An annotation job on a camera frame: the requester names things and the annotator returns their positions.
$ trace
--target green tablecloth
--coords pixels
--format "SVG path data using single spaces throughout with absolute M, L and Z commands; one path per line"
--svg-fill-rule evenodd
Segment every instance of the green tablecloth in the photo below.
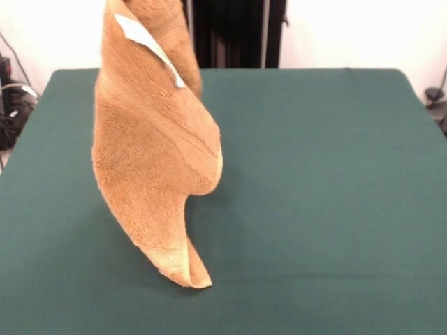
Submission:
M 225 163 L 187 208 L 199 292 L 97 190 L 95 76 L 54 74 L 0 177 L 0 334 L 447 334 L 447 147 L 401 73 L 203 72 Z

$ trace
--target metal pole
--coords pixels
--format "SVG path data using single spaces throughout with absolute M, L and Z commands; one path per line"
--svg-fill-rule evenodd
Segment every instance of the metal pole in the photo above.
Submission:
M 194 47 L 194 14 L 193 14 L 193 0 L 186 0 L 186 9 L 188 13 L 188 23 L 189 23 L 189 38 Z
M 267 59 L 268 22 L 270 14 L 270 0 L 264 0 L 263 8 L 263 30 L 261 36 L 261 68 L 265 68 Z

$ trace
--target terry cloth towel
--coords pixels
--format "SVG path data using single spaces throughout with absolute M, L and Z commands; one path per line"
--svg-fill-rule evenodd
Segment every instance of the terry cloth towel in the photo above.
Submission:
M 220 130 L 200 101 L 182 2 L 107 0 L 101 55 L 92 148 L 98 187 L 164 276 L 185 287 L 211 286 L 184 208 L 188 196 L 219 183 Z

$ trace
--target white wall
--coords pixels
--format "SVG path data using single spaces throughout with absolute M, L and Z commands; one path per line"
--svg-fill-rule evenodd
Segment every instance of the white wall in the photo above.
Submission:
M 416 94 L 447 66 L 446 0 L 288 0 L 282 68 L 398 68 Z
M 58 68 L 99 66 L 104 3 L 0 0 L 0 31 L 38 91 Z M 446 0 L 288 0 L 287 15 L 282 68 L 398 68 L 422 97 L 447 66 Z
M 0 0 L 0 31 L 15 48 L 32 86 L 42 92 L 53 71 L 100 65 L 105 0 Z M 0 41 L 0 52 L 12 56 Z M 14 78 L 23 80 L 13 67 Z

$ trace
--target towel label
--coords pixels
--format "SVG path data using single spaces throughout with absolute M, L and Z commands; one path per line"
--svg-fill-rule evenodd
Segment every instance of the towel label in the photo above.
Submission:
M 118 21 L 118 24 L 123 29 L 126 38 L 148 47 L 171 69 L 172 72 L 174 72 L 175 86 L 177 86 L 178 88 L 186 87 L 182 77 L 180 77 L 180 74 L 177 72 L 166 53 L 163 51 L 163 49 L 161 49 L 161 46 L 154 40 L 151 33 L 148 32 L 148 30 L 141 23 L 124 17 L 120 14 L 115 14 L 115 19 Z

